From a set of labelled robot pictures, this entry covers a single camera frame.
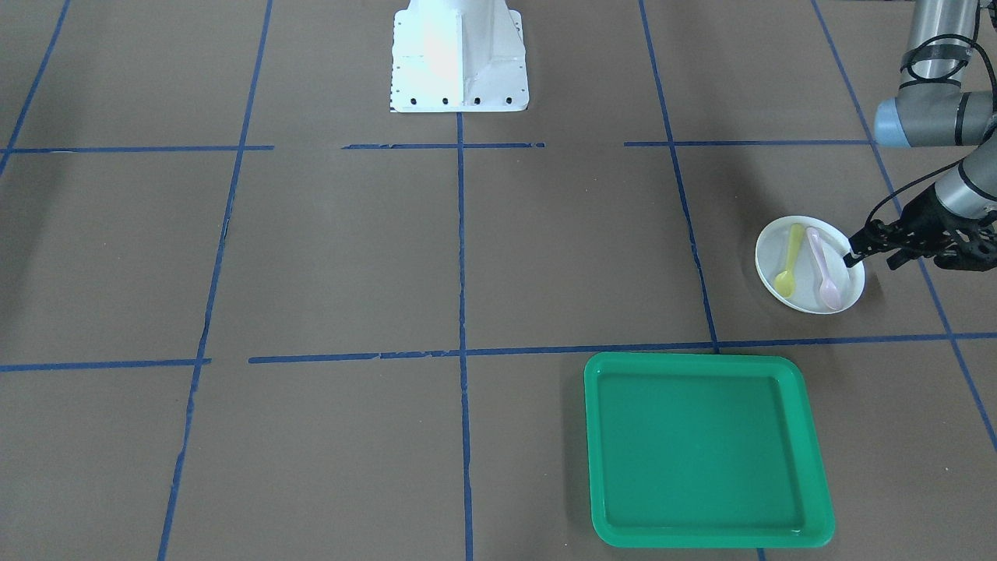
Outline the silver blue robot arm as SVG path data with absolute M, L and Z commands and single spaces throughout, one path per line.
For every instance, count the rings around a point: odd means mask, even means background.
M 978 40 L 993 1 L 918 1 L 897 95 L 879 104 L 875 141 L 891 148 L 971 146 L 923 178 L 893 223 L 870 212 L 844 265 L 886 253 L 891 270 L 920 258 L 944 270 L 995 267 L 995 64 Z

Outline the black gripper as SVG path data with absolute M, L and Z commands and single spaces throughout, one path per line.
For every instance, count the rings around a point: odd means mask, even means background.
M 951 213 L 935 192 L 922 192 L 892 224 L 872 219 L 852 235 L 844 256 L 848 269 L 870 256 L 888 253 L 886 265 L 898 270 L 916 259 L 928 259 L 941 270 L 988 271 L 996 266 L 995 211 L 979 219 Z

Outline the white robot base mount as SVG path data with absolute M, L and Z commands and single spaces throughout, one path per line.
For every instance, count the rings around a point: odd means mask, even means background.
M 523 18 L 506 1 L 410 1 L 393 23 L 391 111 L 527 110 Z

